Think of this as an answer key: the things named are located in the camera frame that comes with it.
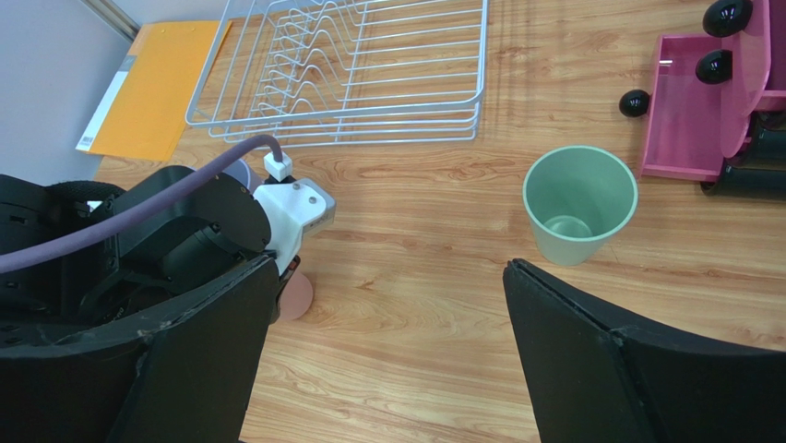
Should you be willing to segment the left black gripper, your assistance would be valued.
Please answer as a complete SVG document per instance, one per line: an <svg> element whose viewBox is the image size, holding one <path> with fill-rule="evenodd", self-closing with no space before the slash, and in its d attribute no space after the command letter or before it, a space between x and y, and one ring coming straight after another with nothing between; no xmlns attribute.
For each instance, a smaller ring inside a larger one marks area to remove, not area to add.
<svg viewBox="0 0 786 443"><path fill-rule="evenodd" d="M1 250L90 227L191 173L158 170L124 190L97 182L40 186L1 179ZM271 227L251 191L217 174L155 216L64 257L1 277L1 341L41 344L187 293L266 250Z"/></svg>

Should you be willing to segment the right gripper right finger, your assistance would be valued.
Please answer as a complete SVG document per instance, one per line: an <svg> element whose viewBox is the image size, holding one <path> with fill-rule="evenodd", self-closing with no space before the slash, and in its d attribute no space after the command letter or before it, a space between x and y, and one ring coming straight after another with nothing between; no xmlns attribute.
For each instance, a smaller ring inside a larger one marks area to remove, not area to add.
<svg viewBox="0 0 786 443"><path fill-rule="evenodd" d="M784 353L667 326L521 258L503 284L542 441L784 440Z"/></svg>

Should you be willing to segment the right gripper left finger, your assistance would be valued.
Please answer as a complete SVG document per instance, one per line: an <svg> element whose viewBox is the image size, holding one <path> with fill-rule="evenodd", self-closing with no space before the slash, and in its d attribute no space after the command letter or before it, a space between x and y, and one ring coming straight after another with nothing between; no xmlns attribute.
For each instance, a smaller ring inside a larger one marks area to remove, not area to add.
<svg viewBox="0 0 786 443"><path fill-rule="evenodd" d="M269 257L94 328L1 316L5 442L236 442L280 288Z"/></svg>

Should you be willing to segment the pink cup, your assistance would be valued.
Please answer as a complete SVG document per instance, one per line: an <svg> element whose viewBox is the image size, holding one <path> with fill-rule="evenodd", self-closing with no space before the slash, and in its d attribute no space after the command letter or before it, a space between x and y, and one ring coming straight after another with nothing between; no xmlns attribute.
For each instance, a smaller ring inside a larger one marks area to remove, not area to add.
<svg viewBox="0 0 786 443"><path fill-rule="evenodd" d="M314 288L309 279L296 270L279 299L279 321L290 321L302 317L314 300Z"/></svg>

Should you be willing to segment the purple cup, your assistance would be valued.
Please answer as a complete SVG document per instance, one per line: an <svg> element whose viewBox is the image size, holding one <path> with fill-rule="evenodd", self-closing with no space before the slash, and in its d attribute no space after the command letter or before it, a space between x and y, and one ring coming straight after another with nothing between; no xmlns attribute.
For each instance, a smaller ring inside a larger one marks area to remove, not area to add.
<svg viewBox="0 0 786 443"><path fill-rule="evenodd" d="M237 180L251 194L263 184L263 179L243 159L231 163L222 172Z"/></svg>

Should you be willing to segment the green cup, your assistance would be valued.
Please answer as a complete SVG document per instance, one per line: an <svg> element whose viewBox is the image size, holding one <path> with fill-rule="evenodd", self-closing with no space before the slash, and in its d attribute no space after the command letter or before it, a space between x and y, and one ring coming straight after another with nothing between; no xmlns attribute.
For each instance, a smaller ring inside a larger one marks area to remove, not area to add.
<svg viewBox="0 0 786 443"><path fill-rule="evenodd" d="M566 146L532 164L522 201L542 256L559 266L576 266L632 220L637 179L607 150Z"/></svg>

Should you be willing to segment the orange folder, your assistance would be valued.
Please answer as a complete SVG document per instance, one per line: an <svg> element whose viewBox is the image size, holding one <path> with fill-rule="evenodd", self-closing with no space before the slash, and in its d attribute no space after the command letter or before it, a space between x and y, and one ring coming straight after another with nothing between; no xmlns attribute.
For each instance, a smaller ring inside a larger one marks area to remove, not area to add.
<svg viewBox="0 0 786 443"><path fill-rule="evenodd" d="M185 130L185 115L214 42L218 20L144 25L90 118L76 150L166 162Z"/></svg>

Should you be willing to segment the magenta plastic holder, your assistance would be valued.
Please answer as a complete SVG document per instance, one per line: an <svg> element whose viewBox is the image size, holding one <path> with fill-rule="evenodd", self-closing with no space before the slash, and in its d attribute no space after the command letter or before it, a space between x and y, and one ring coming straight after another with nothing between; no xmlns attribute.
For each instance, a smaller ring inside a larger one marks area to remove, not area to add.
<svg viewBox="0 0 786 443"><path fill-rule="evenodd" d="M620 112L646 122L638 174L714 182L753 146L755 121L785 110L785 4L716 1L703 30L662 34L650 91L630 90Z"/></svg>

